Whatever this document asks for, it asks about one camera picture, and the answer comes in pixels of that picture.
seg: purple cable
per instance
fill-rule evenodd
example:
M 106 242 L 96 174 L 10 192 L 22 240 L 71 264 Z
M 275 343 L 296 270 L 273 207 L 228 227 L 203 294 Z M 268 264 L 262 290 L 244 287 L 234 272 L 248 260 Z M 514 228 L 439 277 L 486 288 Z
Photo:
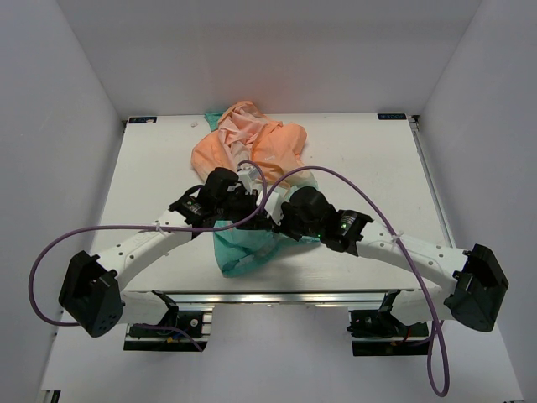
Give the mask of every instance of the purple cable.
M 444 321 L 440 321 L 440 327 L 444 326 Z M 425 344 L 425 343 L 428 343 L 428 342 L 433 342 L 433 340 L 435 339 L 435 336 L 436 336 L 436 327 L 434 327 L 434 323 L 433 323 L 433 326 L 431 326 L 430 328 L 430 335 L 428 338 L 424 338 L 423 340 L 419 340 L 418 342 L 414 342 L 414 343 L 410 343 L 410 346 L 411 347 L 418 347 L 418 346 L 421 346 L 422 344 Z
M 159 326 L 159 325 L 148 325 L 145 323 L 135 323 L 133 326 L 138 327 L 140 329 L 148 329 L 148 330 L 169 330 L 171 332 L 177 332 L 180 333 L 182 336 L 188 338 L 192 344 L 194 344 L 194 347 L 198 349 L 198 351 L 203 351 L 203 348 L 200 347 L 200 345 L 192 338 L 190 334 L 185 332 L 184 330 L 179 329 L 178 327 L 173 326 Z
M 390 224 L 390 222 L 388 221 L 386 216 L 384 216 L 384 214 L 380 211 L 380 209 L 377 207 L 377 205 L 368 197 L 368 195 L 366 195 L 358 186 L 354 185 L 354 183 L 352 183 L 350 180 L 348 180 L 345 176 L 338 174 L 334 170 L 330 170 L 330 169 L 324 168 L 322 166 L 313 166 L 313 165 L 312 166 L 303 166 L 303 167 L 297 168 L 295 170 L 292 170 L 292 171 L 288 172 L 287 174 L 283 175 L 282 177 L 280 177 L 276 182 L 274 182 L 274 184 L 271 186 L 271 188 L 267 191 L 267 181 L 266 181 L 266 179 L 264 177 L 264 174 L 261 171 L 261 168 L 259 167 L 259 165 L 257 165 L 256 163 L 254 163 L 252 161 L 247 161 L 247 160 L 242 161 L 241 163 L 239 163 L 239 165 L 242 165 L 242 164 L 245 164 L 245 163 L 253 165 L 258 170 L 258 172 L 261 175 L 261 178 L 263 180 L 263 199 L 262 199 L 261 203 L 259 204 L 259 206 L 252 212 L 252 214 L 250 214 L 249 216 L 245 217 L 243 220 L 241 220 L 239 222 L 235 222 L 234 224 L 226 225 L 225 227 L 220 227 L 220 228 L 161 227 L 162 230 L 168 231 L 168 232 L 214 233 L 214 232 L 225 231 L 225 230 L 228 230 L 228 229 L 231 229 L 231 228 L 238 227 L 239 225 L 242 225 L 245 222 L 247 222 L 248 220 L 250 220 L 251 218 L 253 218 L 259 211 L 261 211 L 265 207 L 265 205 L 267 204 L 269 196 L 272 194 L 272 192 L 276 189 L 276 187 L 282 181 L 287 179 L 289 176 L 291 176 L 293 174 L 296 174 L 298 172 L 301 172 L 302 170 L 321 170 L 323 172 L 326 172 L 326 173 L 329 173 L 331 175 L 334 175 L 335 177 L 337 177 L 340 180 L 342 180 L 345 183 L 347 183 L 378 214 L 378 216 L 383 220 L 384 225 L 386 225 L 386 228 L 389 230 L 389 232 L 394 236 L 397 235 L 397 233 L 394 230 L 394 227 Z M 79 229 L 76 229 L 74 231 L 70 231 L 70 232 L 62 235 L 61 237 L 55 239 L 49 245 L 47 245 L 46 248 L 43 249 L 43 251 L 39 254 L 39 256 L 35 260 L 34 264 L 32 265 L 32 269 L 30 270 L 30 275 L 29 275 L 29 299 L 30 299 L 30 305 L 32 306 L 32 308 L 34 309 L 34 312 L 36 313 L 36 315 L 40 319 L 42 319 L 43 321 L 45 321 L 45 322 L 47 322 L 47 323 L 49 323 L 51 325 L 56 325 L 56 326 L 66 326 L 66 327 L 79 326 L 79 323 L 76 323 L 76 322 L 59 322 L 59 321 L 52 320 L 52 319 L 48 318 L 39 309 L 39 307 L 37 306 L 37 303 L 35 301 L 35 295 L 34 295 L 34 279 L 35 279 L 36 270 L 37 270 L 37 268 L 39 266 L 39 263 L 43 259 L 43 257 L 56 244 L 60 243 L 61 241 L 65 240 L 65 239 L 67 239 L 69 237 L 77 235 L 78 233 L 87 233 L 87 232 L 90 232 L 90 231 L 113 230 L 113 229 L 132 229 L 132 230 L 138 230 L 138 231 L 153 231 L 154 227 L 149 226 L 149 225 L 102 225 L 102 226 L 92 226 L 92 227 L 86 227 L 86 228 L 79 228 Z M 429 344 L 429 351 L 428 351 L 428 354 L 427 354 L 427 374 L 429 375 L 429 381 L 430 381 L 430 385 L 431 385 L 433 391 L 439 397 L 445 397 L 447 395 L 447 392 L 448 392 L 449 387 L 450 387 L 450 372 L 449 372 L 449 364 L 448 364 L 448 361 L 447 361 L 446 340 L 444 339 L 444 333 L 442 332 L 442 329 L 441 329 L 441 324 L 440 324 L 440 321 L 438 319 L 438 314 L 436 313 L 434 303 L 433 303 L 432 299 L 430 298 L 429 291 L 427 290 L 427 287 L 425 286 L 425 282 L 423 281 L 423 278 L 421 277 L 420 272 L 418 271 L 414 261 L 412 260 L 412 257 L 410 256 L 409 251 L 404 246 L 404 244 L 403 244 L 403 242 L 401 241 L 400 238 L 396 239 L 396 244 L 399 246 L 399 248 L 401 249 L 401 252 L 403 252 L 404 257 L 409 262 L 409 266 L 412 269 L 412 272 L 414 273 L 416 279 L 418 280 L 418 283 L 420 284 L 421 290 L 423 291 L 425 300 L 427 302 L 427 306 L 430 309 L 430 314 L 433 317 L 433 324 L 432 324 L 431 335 L 430 335 L 431 339 L 430 339 L 430 344 Z M 173 330 L 173 331 L 179 332 L 179 333 L 182 332 L 180 329 L 175 328 L 175 327 L 157 327 L 155 325 L 147 325 L 147 324 L 137 324 L 136 326 L 150 328 L 150 329 L 154 329 L 154 330 Z M 439 343 L 440 343 L 442 364 L 443 364 L 443 369 L 444 369 L 444 388 L 442 389 L 442 391 L 439 391 L 438 388 L 436 387 L 435 380 L 434 380 L 433 374 L 432 374 L 432 367 L 431 367 L 432 348 L 433 348 L 433 342 L 434 342 L 434 336 L 435 335 L 438 336 L 438 340 L 439 340 Z
M 397 233 L 394 230 L 394 227 L 386 216 L 384 216 L 383 212 L 380 211 L 380 209 L 377 207 L 377 205 L 371 200 L 368 195 L 366 195 L 358 186 L 354 185 L 350 180 L 348 180 L 345 176 L 338 174 L 334 170 L 330 170 L 328 168 L 324 168 L 322 166 L 302 166 L 300 168 L 297 168 L 295 170 L 292 170 L 288 172 L 287 174 L 280 177 L 277 181 L 274 182 L 272 187 L 268 190 L 268 193 L 266 197 L 263 199 L 263 202 L 261 203 L 261 206 L 264 207 L 266 204 L 270 194 L 276 189 L 276 187 L 285 179 L 287 179 L 289 176 L 296 174 L 297 172 L 301 172 L 302 170 L 322 170 L 323 172 L 327 172 L 331 175 L 336 176 L 337 178 L 341 179 L 345 183 L 347 183 L 352 189 L 354 189 L 358 194 L 371 206 L 371 208 L 378 214 L 378 216 L 383 220 L 384 225 L 389 230 L 389 232 L 396 236 Z M 438 319 L 438 314 L 436 313 L 435 305 L 430 298 L 429 291 L 427 290 L 427 287 L 425 285 L 425 282 L 423 281 L 423 278 L 421 277 L 420 272 L 418 271 L 418 268 L 416 267 L 414 261 L 412 260 L 412 257 L 409 254 L 408 249 L 404 246 L 403 242 L 401 241 L 401 238 L 396 238 L 396 243 L 401 249 L 401 252 L 403 252 L 404 257 L 409 262 L 409 266 L 412 269 L 412 272 L 414 273 L 416 279 L 418 280 L 418 283 L 420 284 L 421 290 L 423 291 L 425 300 L 427 301 L 427 306 L 430 309 L 430 314 L 433 317 L 433 324 L 431 328 L 431 336 L 433 337 L 430 340 L 429 344 L 429 352 L 427 354 L 427 374 L 429 375 L 429 382 L 430 386 L 432 387 L 433 391 L 439 396 L 439 397 L 445 397 L 447 395 L 448 390 L 450 389 L 450 368 L 447 361 L 447 350 L 446 350 L 446 340 L 444 339 L 444 333 L 442 332 L 440 321 Z M 444 388 L 442 391 L 438 390 L 436 387 L 435 380 L 433 378 L 432 374 L 432 368 L 431 368 L 431 356 L 432 356 L 432 347 L 434 342 L 434 335 L 438 336 L 438 342 L 440 344 L 440 350 L 441 350 L 441 356 L 442 356 L 442 364 L 444 368 Z
M 261 167 L 257 165 L 255 162 L 252 161 L 241 161 L 238 165 L 243 164 L 250 164 L 253 165 L 253 167 L 259 172 L 261 176 L 261 180 L 263 181 L 263 200 L 259 204 L 259 206 L 250 214 L 249 216 L 245 217 L 244 219 L 235 222 L 234 224 L 229 224 L 224 227 L 219 228 L 184 228 L 184 227 L 160 227 L 163 231 L 167 232 L 185 232 L 185 233 L 216 233 L 219 231 L 226 231 L 227 229 L 238 227 L 239 225 L 243 225 L 245 222 L 249 221 L 255 215 L 262 211 L 264 208 L 264 205 L 266 204 L 266 201 L 264 200 L 265 197 L 268 196 L 267 193 L 267 179 L 265 178 L 265 175 L 263 174 L 263 171 L 261 170 Z M 34 281 L 35 281 L 35 273 L 37 272 L 37 269 L 39 267 L 39 264 L 45 257 L 45 255 L 58 243 L 61 241 L 66 240 L 67 238 L 70 238 L 74 235 L 77 235 L 79 233 L 89 233 L 91 231 L 107 231 L 107 230 L 113 230 L 113 229 L 133 229 L 137 231 L 154 231 L 155 226 L 154 225 L 94 225 L 91 227 L 84 227 L 84 228 L 78 228 L 73 231 L 69 231 L 68 233 L 64 233 L 60 237 L 56 238 L 54 241 L 49 243 L 38 255 L 37 259 L 34 261 L 34 264 L 32 264 L 32 269 L 30 270 L 29 279 L 28 279 L 28 295 L 30 299 L 30 305 L 32 306 L 32 309 L 34 310 L 35 314 L 41 319 L 43 322 L 47 322 L 50 325 L 54 326 L 62 326 L 62 327 L 74 327 L 74 326 L 80 326 L 80 323 L 78 322 L 60 322 L 55 321 L 54 319 L 50 319 L 47 317 L 38 307 L 37 302 L 35 300 L 35 293 L 34 293 Z

